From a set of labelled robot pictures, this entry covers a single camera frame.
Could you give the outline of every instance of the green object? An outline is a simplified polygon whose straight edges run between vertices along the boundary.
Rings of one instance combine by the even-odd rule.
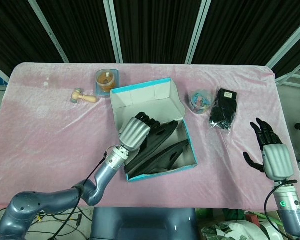
[[[212,219],[214,210],[212,208],[196,208],[195,215],[197,219]]]
[[[231,228],[228,225],[222,223],[218,223],[217,225],[213,225],[211,227],[205,226],[201,229],[201,233],[206,237],[207,240],[234,240],[233,237],[224,236],[231,232]],[[242,235],[240,237],[240,240],[248,240],[248,238]]]
[[[73,99],[73,98],[70,99],[70,102],[72,102],[73,104],[77,104],[78,103],[78,101],[75,100],[75,99]]]
[[[267,219],[267,217],[264,214],[261,214],[259,212],[251,211],[251,213],[254,214],[254,215],[257,215],[259,218]],[[279,221],[278,219],[275,219],[271,216],[269,218],[272,222],[276,223],[278,226],[282,226],[282,227],[284,226],[283,223],[281,221]]]
[[[224,208],[222,211],[226,221],[246,220],[245,212],[241,209]]]

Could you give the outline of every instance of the robotic hand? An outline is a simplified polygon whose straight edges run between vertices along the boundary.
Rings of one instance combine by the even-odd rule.
[[[129,156],[130,151],[140,148],[152,128],[160,126],[158,121],[150,119],[144,112],[133,117],[122,134],[120,146],[113,148],[99,163],[100,168],[94,175],[96,185],[89,177],[73,188],[52,192],[24,191],[13,197],[0,221],[1,240],[23,240],[37,214],[44,211],[55,214],[78,206],[82,198],[89,206],[99,203],[110,180]]]
[[[263,165],[252,161],[247,152],[243,153],[244,159],[250,167],[265,173],[270,180],[274,181],[274,189],[268,195],[264,204],[267,218],[267,202],[273,193],[285,231],[300,238],[300,201],[293,185],[297,181],[289,180],[294,174],[289,150],[286,145],[282,144],[280,138],[268,123],[259,118],[256,121],[260,127],[253,122],[250,124],[255,131],[262,151]]]

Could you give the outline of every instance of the pink tablecloth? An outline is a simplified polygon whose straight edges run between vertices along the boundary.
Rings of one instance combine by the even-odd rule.
[[[0,111],[0,208],[22,191],[71,188],[86,178],[106,148],[118,143],[110,99],[70,102],[74,88],[93,94],[100,69],[118,69],[122,86],[171,77],[183,103],[197,89],[229,89],[238,93],[238,105],[229,134],[210,128],[210,112],[194,114],[186,106],[198,166],[132,183],[121,169],[98,206],[262,211],[273,182],[249,167],[242,155],[247,151],[262,162],[250,127],[256,117],[270,123],[287,144],[300,197],[300,171],[274,74],[267,67],[23,63],[12,73]],[[272,198],[268,209],[275,208]]]

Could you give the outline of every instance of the floor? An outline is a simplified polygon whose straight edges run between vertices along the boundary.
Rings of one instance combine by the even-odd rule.
[[[84,212],[84,214],[92,219],[93,215],[93,207],[80,207],[80,209]],[[81,214],[78,209],[76,209],[75,214],[73,217],[68,222],[68,225],[66,225],[63,230],[60,232],[60,235],[65,235],[68,233],[71,233],[69,235],[65,236],[58,236],[58,240],[86,240],[90,237],[91,233],[91,221],[87,219],[85,216],[82,216],[81,224],[75,230],[76,224],[77,224],[77,219],[78,215]],[[4,214],[4,210],[0,212],[0,219]],[[68,215],[58,215],[55,216],[58,218],[58,220],[54,219],[52,216],[46,216],[44,217],[41,221],[39,221],[39,218],[35,219],[33,223],[35,223],[33,226],[30,227],[29,232],[26,235],[27,240],[48,240],[51,238],[53,235],[50,233],[55,233],[59,227],[63,224],[63,221],[60,220],[65,220]]]
[[[1,102],[4,97],[4,86],[0,86],[0,107]],[[279,96],[281,99],[281,104],[283,108],[283,112],[285,115],[286,123],[288,126],[289,134],[292,140],[292,144],[294,147],[295,154],[297,158],[300,159],[300,131],[294,129],[294,124],[300,122],[300,88],[289,87],[289,86],[280,86],[278,87]],[[83,212],[87,215],[88,218],[92,218],[93,207],[83,207]],[[0,212],[0,219],[3,215],[4,211]],[[76,227],[76,219],[78,218],[79,213],[74,214],[73,219],[69,221],[69,225],[66,225],[61,232],[61,235],[70,233],[74,231],[74,227]],[[66,215],[57,216],[60,220],[66,219]],[[50,233],[38,233],[40,232],[51,232],[55,233],[59,227],[61,226],[62,221],[58,221],[54,219],[52,216],[46,216],[42,221],[34,224],[30,231],[26,236],[27,240],[47,240],[52,236]],[[58,236],[58,240],[67,239],[67,240],[84,240],[89,238],[91,232],[91,222],[86,217],[82,217],[81,225],[78,227],[77,231],[75,230],[73,233],[66,236]]]

